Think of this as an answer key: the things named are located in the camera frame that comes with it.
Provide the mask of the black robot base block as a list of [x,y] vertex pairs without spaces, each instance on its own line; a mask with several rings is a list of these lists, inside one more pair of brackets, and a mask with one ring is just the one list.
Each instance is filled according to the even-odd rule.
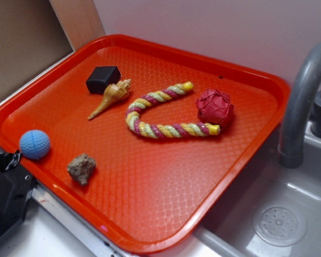
[[34,176],[20,163],[22,153],[0,154],[0,242],[25,221],[35,186]]

